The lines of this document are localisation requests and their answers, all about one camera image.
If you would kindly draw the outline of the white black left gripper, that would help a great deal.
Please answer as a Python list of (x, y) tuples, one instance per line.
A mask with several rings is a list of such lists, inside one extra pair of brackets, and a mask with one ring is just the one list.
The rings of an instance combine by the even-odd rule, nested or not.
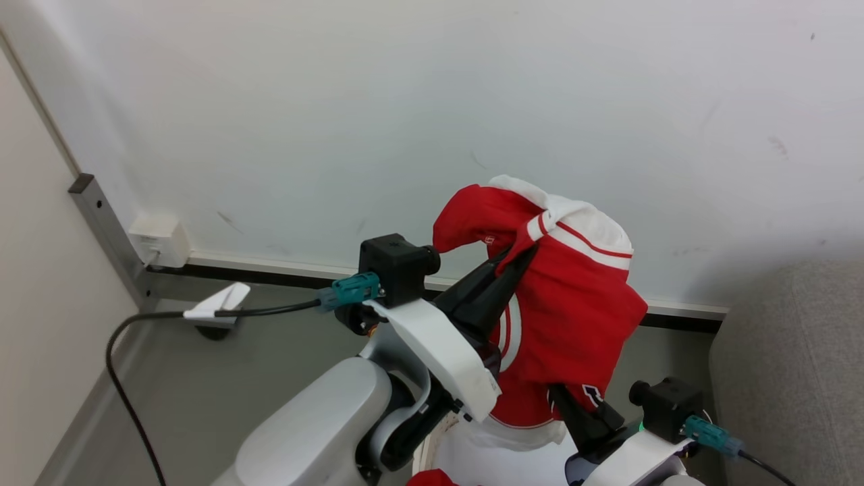
[[(478, 353), (493, 352), (491, 334), (537, 250), (537, 244), (524, 251), (507, 247), (436, 296), (434, 304), (419, 299), (387, 308), (374, 300), (364, 302), (391, 324), (410, 353), (476, 421), (489, 416), (501, 394)], [(459, 319), (460, 331), (448, 318)]]

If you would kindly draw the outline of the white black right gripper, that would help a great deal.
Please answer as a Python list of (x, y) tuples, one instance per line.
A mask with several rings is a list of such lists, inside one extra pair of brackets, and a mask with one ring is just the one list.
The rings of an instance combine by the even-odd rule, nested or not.
[(578, 452), (583, 453), (566, 462), (568, 485), (695, 485), (678, 456), (691, 439), (669, 442), (633, 423), (624, 429), (624, 441), (607, 458), (585, 455), (592, 452), (596, 441), (616, 437), (624, 427), (624, 417), (602, 400), (590, 413), (564, 384), (550, 384), (548, 394), (552, 414), (564, 422)]

